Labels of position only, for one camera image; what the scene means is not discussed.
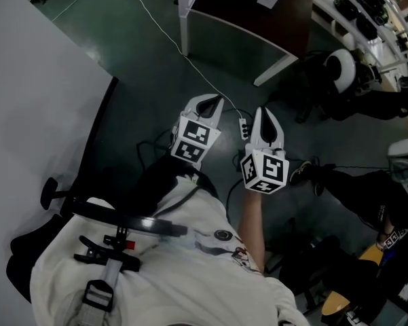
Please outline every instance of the gray strap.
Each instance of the gray strap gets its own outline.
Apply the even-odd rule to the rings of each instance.
[[[114,290],[121,267],[121,261],[109,259],[107,261],[106,268],[101,274],[100,280],[105,281]],[[96,289],[92,286],[87,291],[86,298],[91,302],[107,307],[110,300],[113,298],[113,295],[110,293],[105,293],[104,291]],[[77,324],[80,326],[103,326],[106,313],[107,312],[105,310],[83,303],[77,317]]]

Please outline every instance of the gray surface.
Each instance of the gray surface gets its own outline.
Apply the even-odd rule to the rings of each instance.
[[[35,324],[5,275],[10,240],[45,221],[49,176],[76,175],[110,80],[27,0],[0,0],[0,325]]]
[[[40,7],[50,19],[73,0],[49,0]],[[144,0],[155,19],[177,42],[179,20],[173,0]],[[203,16],[191,15],[190,59],[235,104],[253,112],[276,89],[284,95],[269,104],[286,137],[288,157],[319,156],[322,163],[386,166],[386,148],[407,137],[405,120],[379,121],[355,115],[343,122],[321,122],[314,110],[310,120],[296,124],[297,110],[305,98],[301,79],[293,68],[286,69],[264,86],[256,88],[256,76],[273,64],[281,53],[254,37]],[[120,190],[129,188],[141,173],[136,159],[136,143],[154,139],[170,127],[187,101],[211,93],[211,87],[182,59],[176,48],[161,34],[137,0],[80,0],[54,22],[76,44],[90,53],[108,72],[121,81],[106,113],[94,150],[93,168],[111,173],[111,183]],[[341,46],[326,31],[312,26],[310,50],[334,50]],[[223,134],[204,160],[204,171],[225,202],[231,185],[240,178],[231,165],[237,149],[243,148],[234,112],[223,115]],[[146,163],[153,160],[151,148],[144,147]],[[347,170],[353,175],[365,170]],[[238,224],[241,187],[231,197],[230,213]],[[312,187],[286,187],[264,203],[267,242],[288,228],[295,217],[298,230],[325,237],[336,234],[349,253],[360,253],[375,240],[372,230],[347,211],[325,191],[314,197]]]

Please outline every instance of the white cube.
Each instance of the white cube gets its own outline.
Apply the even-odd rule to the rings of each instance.
[[[287,160],[254,149],[241,161],[244,186],[272,194],[286,185],[289,165]]]
[[[192,164],[200,164],[220,134],[218,129],[181,116],[174,131],[170,154]]]

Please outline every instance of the black buckle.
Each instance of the black buckle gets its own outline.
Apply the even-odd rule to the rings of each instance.
[[[104,280],[91,280],[86,285],[83,303],[105,312],[111,312],[113,289]]]

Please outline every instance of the person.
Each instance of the person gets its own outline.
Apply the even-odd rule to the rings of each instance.
[[[377,243],[384,247],[394,230],[408,229],[408,193],[384,170],[352,175],[335,170],[335,165],[303,162],[290,176],[290,185],[311,181],[320,196],[327,189],[347,209],[376,229]]]
[[[178,208],[164,212],[194,189]],[[114,199],[96,197],[88,202],[111,208],[115,204]],[[128,233],[127,239],[135,242],[128,253],[141,260],[140,271],[119,273],[113,309],[97,325],[308,325],[293,293],[263,275],[260,193],[244,191],[235,231],[209,179],[189,163],[166,155],[116,205],[187,226],[188,233],[178,238]],[[31,273],[38,325],[79,324],[86,284],[99,278],[105,267],[73,259],[75,253],[87,251],[78,238],[86,236],[101,245],[104,235],[114,236],[115,231],[105,223],[73,216],[53,239]]]

